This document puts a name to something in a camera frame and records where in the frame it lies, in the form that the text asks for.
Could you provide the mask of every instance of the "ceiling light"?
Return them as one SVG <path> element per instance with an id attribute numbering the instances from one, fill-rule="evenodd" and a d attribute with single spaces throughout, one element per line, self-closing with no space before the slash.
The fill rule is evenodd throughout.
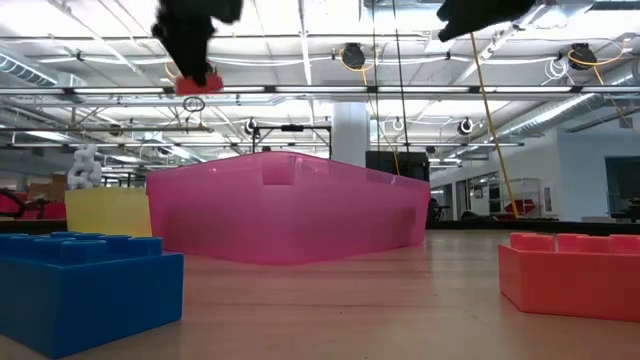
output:
<path id="1" fill-rule="evenodd" d="M 448 158 L 448 159 L 429 159 L 430 163 L 441 163 L 441 162 L 454 162 L 454 163 L 460 163 L 462 162 L 462 160 L 460 159 L 452 159 L 452 158 Z"/>
<path id="2" fill-rule="evenodd" d="M 238 93 L 238 92 L 260 93 L 260 92 L 264 92 L 264 87 L 262 86 L 225 86 L 223 91 L 231 92 L 231 93 Z"/>
<path id="3" fill-rule="evenodd" d="M 128 155 L 116 155 L 111 157 L 122 162 L 142 162 L 142 160 L 138 159 L 137 157 Z"/>
<path id="4" fill-rule="evenodd" d="M 494 88 L 495 92 L 510 92 L 510 93 L 553 93 L 553 92 L 569 92 L 571 86 L 497 86 Z"/>
<path id="5" fill-rule="evenodd" d="M 163 148 L 163 149 L 167 149 L 169 152 L 173 153 L 174 155 L 177 155 L 185 160 L 193 160 L 196 159 L 200 162 L 204 162 L 204 160 L 202 160 L 201 158 L 199 158 L 197 155 L 181 148 L 180 146 L 172 146 L 172 147 L 168 147 L 168 148 Z"/>
<path id="6" fill-rule="evenodd" d="M 36 148 L 36 147 L 49 148 L 49 147 L 63 147 L 64 145 L 57 144 L 57 143 L 24 143 L 24 144 L 15 143 L 15 144 L 5 144 L 5 146 L 20 147 L 20 148 Z"/>
<path id="7" fill-rule="evenodd" d="M 366 91 L 366 86 L 276 86 L 276 92 L 283 93 L 339 93 Z"/>
<path id="8" fill-rule="evenodd" d="M 53 140 L 53 141 L 69 141 L 71 140 L 69 137 L 62 135 L 56 132 L 49 131 L 29 131 L 27 134 L 32 136 L 41 137 L 43 139 Z"/>
<path id="9" fill-rule="evenodd" d="M 462 165 L 431 165 L 429 166 L 430 169 L 454 169 L 454 168 L 460 168 L 462 167 Z"/>
<path id="10" fill-rule="evenodd" d="M 164 94 L 163 88 L 76 88 L 76 94 Z"/>
<path id="11" fill-rule="evenodd" d="M 0 89 L 0 95 L 64 95 L 59 88 L 31 88 L 31 89 Z"/>
<path id="12" fill-rule="evenodd" d="M 620 85 L 623 82 L 627 82 L 627 81 L 629 81 L 631 79 L 633 79 L 633 74 L 629 75 L 629 76 L 626 76 L 626 77 L 624 77 L 622 79 L 616 80 L 616 81 L 612 82 L 611 85 Z"/>
<path id="13" fill-rule="evenodd" d="M 380 86 L 380 92 L 411 92 L 411 93 L 450 93 L 450 92 L 468 92 L 468 86 Z"/>
<path id="14" fill-rule="evenodd" d="M 582 91 L 597 93 L 635 93 L 640 92 L 640 86 L 585 86 L 582 88 Z"/>

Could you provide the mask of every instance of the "black monitor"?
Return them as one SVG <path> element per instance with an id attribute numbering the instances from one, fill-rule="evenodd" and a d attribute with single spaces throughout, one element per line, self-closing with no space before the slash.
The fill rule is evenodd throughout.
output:
<path id="1" fill-rule="evenodd" d="M 425 153 L 398 153 L 400 175 L 429 181 L 429 159 Z M 367 151 L 367 169 L 397 175 L 395 159 L 391 151 Z"/>

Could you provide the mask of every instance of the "red toy block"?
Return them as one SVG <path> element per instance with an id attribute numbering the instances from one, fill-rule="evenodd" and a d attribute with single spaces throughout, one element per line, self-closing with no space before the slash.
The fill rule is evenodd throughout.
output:
<path id="1" fill-rule="evenodd" d="M 179 96 L 217 93 L 223 88 L 224 83 L 222 82 L 222 78 L 218 76 L 217 72 L 213 72 L 207 75 L 206 86 L 199 86 L 190 77 L 179 77 L 178 79 L 176 79 L 176 95 Z"/>
<path id="2" fill-rule="evenodd" d="M 640 321 L 640 255 L 634 252 L 635 241 L 618 241 L 632 244 L 630 253 L 613 254 L 593 252 L 606 250 L 608 238 L 564 238 L 558 239 L 558 246 L 561 242 L 575 245 L 572 249 L 579 252 L 518 250 L 500 245 L 500 291 L 528 313 Z M 530 239 L 540 242 L 540 238 Z"/>
<path id="3" fill-rule="evenodd" d="M 611 238 L 575 234 L 558 235 L 558 252 L 611 253 Z"/>
<path id="4" fill-rule="evenodd" d="M 528 251 L 554 251 L 556 246 L 551 235 L 538 235 L 532 233 L 511 234 L 511 247 Z"/>
<path id="5" fill-rule="evenodd" d="M 640 236 L 611 235 L 611 250 L 615 254 L 640 254 Z"/>

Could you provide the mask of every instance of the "white sculpture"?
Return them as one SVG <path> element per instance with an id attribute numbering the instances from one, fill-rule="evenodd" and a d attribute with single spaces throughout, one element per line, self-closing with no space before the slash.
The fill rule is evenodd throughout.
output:
<path id="1" fill-rule="evenodd" d="M 95 144 L 81 145 L 73 154 L 75 161 L 67 175 L 69 189 L 90 189 L 100 186 L 102 166 L 94 161 L 97 149 Z"/>

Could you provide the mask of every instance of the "yellow cable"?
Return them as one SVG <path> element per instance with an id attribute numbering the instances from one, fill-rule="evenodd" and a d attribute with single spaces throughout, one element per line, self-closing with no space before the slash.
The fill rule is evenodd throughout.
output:
<path id="1" fill-rule="evenodd" d="M 500 142 L 498 142 L 498 137 L 496 136 L 496 129 L 493 126 L 493 119 L 491 118 L 491 110 L 489 110 L 489 101 L 487 100 L 487 92 L 484 89 L 484 80 L 482 79 L 482 70 L 480 68 L 480 59 L 478 57 L 478 47 L 476 45 L 476 38 L 473 33 L 471 33 L 471 45 L 473 46 L 473 55 L 476 60 L 478 79 L 480 80 L 480 90 L 482 91 L 482 99 L 484 100 L 484 110 L 487 113 L 489 130 L 491 131 L 491 136 L 493 137 L 493 143 L 496 145 L 496 150 L 498 151 L 500 166 L 502 167 L 502 173 L 504 174 L 504 182 L 507 185 L 507 192 L 509 192 L 509 199 L 511 200 L 511 209 L 513 210 L 513 215 L 516 217 L 516 219 L 518 219 L 520 218 L 520 214 L 518 214 L 518 208 L 516 207 L 516 199 L 513 196 L 513 191 L 511 191 L 511 184 L 509 183 L 509 173 L 507 173 L 507 167 L 504 164 L 504 158 L 502 157 L 502 150 L 500 149 Z"/>
<path id="2" fill-rule="evenodd" d="M 604 85 L 604 80 L 602 80 L 602 76 L 600 75 L 600 71 L 598 71 L 598 67 L 594 66 L 593 67 L 593 71 L 596 73 L 596 77 L 598 78 L 598 81 L 600 81 L 601 85 Z M 636 135 L 640 136 L 640 133 L 638 133 L 638 131 L 636 131 L 636 129 L 633 127 L 633 124 L 629 122 L 629 120 L 627 119 L 627 117 L 624 115 L 624 113 L 622 112 L 622 109 L 620 109 L 620 107 L 618 106 L 618 104 L 616 104 L 616 102 L 613 99 L 609 99 L 611 100 L 611 103 L 613 104 L 613 106 L 616 108 L 616 112 L 618 113 L 618 116 L 620 116 L 620 118 L 622 119 L 622 121 L 625 122 L 625 124 L 627 124 L 627 126 L 631 129 L 631 131 L 633 131 Z"/>
<path id="3" fill-rule="evenodd" d="M 343 53 L 344 53 L 344 49 L 340 49 L 340 52 L 338 53 L 338 57 L 340 58 L 340 62 L 342 63 L 342 66 L 344 66 L 349 71 L 362 73 L 362 80 L 364 81 L 364 85 L 368 86 L 369 84 L 367 82 L 367 71 L 369 71 L 372 67 L 374 67 L 376 62 L 378 61 L 377 51 L 376 51 L 375 59 L 373 60 L 373 64 L 364 69 L 352 69 L 349 66 L 347 66 L 347 64 L 344 63 L 344 60 L 342 60 Z M 369 105 L 371 105 L 371 111 L 373 111 L 373 103 L 371 102 L 371 98 L 369 98 Z M 378 122 L 378 133 L 382 134 L 382 137 L 384 137 L 384 140 L 387 142 L 387 145 L 389 145 L 389 147 L 391 148 L 391 152 L 393 153 L 393 161 L 396 165 L 396 173 L 400 175 L 400 166 L 398 165 L 398 154 L 396 153 L 396 149 L 393 146 L 391 146 L 391 142 L 389 141 L 389 139 L 387 139 L 387 136 L 384 134 L 384 132 L 382 132 L 382 127 L 380 126 L 380 122 Z"/>
<path id="4" fill-rule="evenodd" d="M 569 51 L 569 53 L 567 54 L 567 57 L 575 62 L 578 63 L 580 65 L 586 65 L 586 66 L 601 66 L 601 65 L 607 65 L 607 64 L 611 64 L 614 61 L 618 61 L 620 60 L 620 58 L 622 57 L 622 55 L 624 55 L 624 48 L 622 49 L 622 51 L 620 51 L 620 54 L 618 54 L 618 56 L 614 57 L 613 59 L 609 59 L 607 61 L 603 61 L 603 62 L 599 62 L 599 63 L 590 63 L 590 62 L 586 62 L 586 61 L 581 61 L 578 60 L 576 58 L 574 58 L 573 56 L 571 56 L 571 54 L 573 54 L 575 52 L 575 50 L 571 50 Z"/>
<path id="5" fill-rule="evenodd" d="M 178 77 L 178 75 L 172 73 L 169 70 L 169 63 L 164 63 L 164 71 L 167 73 L 167 75 L 171 78 L 171 79 L 175 79 Z"/>

